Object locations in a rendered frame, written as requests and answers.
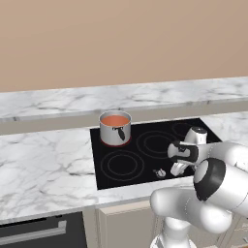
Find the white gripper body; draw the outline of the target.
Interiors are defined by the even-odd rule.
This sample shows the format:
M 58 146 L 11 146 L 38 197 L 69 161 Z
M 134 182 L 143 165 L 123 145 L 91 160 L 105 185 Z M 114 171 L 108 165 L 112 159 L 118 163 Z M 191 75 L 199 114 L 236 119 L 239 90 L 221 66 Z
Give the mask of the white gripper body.
M 173 176 L 193 174 L 195 172 L 195 168 L 191 165 L 187 165 L 184 163 L 174 163 L 170 169 L 170 173 Z

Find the orange-red marinara sauce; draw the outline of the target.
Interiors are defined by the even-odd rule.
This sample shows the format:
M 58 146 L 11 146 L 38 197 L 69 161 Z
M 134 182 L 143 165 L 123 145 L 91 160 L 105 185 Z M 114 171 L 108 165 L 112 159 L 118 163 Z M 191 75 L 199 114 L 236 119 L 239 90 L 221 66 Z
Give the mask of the orange-red marinara sauce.
M 122 115 L 109 115 L 102 119 L 102 123 L 107 126 L 123 126 L 129 123 L 129 119 Z

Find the beige cupboard door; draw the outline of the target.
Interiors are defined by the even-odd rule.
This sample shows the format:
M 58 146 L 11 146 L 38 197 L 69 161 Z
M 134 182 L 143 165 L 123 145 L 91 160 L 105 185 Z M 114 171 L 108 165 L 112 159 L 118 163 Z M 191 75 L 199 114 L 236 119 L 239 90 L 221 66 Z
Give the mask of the beige cupboard door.
M 97 220 L 100 248 L 150 248 L 163 226 L 149 201 L 99 208 Z
M 221 235 L 218 248 L 248 248 L 248 217 L 235 214 L 232 225 Z

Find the black glass hob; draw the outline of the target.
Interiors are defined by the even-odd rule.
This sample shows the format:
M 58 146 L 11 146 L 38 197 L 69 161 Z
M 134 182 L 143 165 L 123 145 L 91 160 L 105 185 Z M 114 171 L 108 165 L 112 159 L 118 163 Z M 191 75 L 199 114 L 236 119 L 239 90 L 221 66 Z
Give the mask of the black glass hob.
M 173 176 L 173 162 L 167 154 L 169 144 L 175 140 L 184 140 L 191 127 L 204 128 L 207 131 L 207 143 L 220 141 L 200 118 L 133 124 L 131 140 L 120 147 L 103 144 L 100 129 L 91 129 L 97 188 L 104 190 L 192 176 Z M 166 172 L 165 178 L 158 178 L 153 172 L 159 169 Z

